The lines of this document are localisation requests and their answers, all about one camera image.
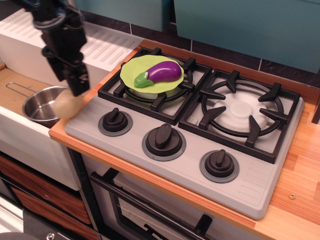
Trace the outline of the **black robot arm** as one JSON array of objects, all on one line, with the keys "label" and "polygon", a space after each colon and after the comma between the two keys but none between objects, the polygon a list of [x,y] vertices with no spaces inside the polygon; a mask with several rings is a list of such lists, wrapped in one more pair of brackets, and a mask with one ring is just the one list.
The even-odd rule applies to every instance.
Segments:
[{"label": "black robot arm", "polygon": [[15,0],[33,17],[33,25],[42,32],[42,55],[59,81],[66,80],[77,97],[90,88],[89,74],[81,53],[87,43],[84,24],[78,10],[66,0]]}]

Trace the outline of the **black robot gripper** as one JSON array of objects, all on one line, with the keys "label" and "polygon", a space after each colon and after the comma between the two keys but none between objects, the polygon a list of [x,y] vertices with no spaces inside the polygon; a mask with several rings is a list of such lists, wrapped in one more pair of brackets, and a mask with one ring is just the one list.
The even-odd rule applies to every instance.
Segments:
[{"label": "black robot gripper", "polygon": [[42,14],[40,18],[42,53],[58,80],[67,80],[77,97],[90,89],[89,74],[83,63],[82,46],[87,42],[78,14]]}]

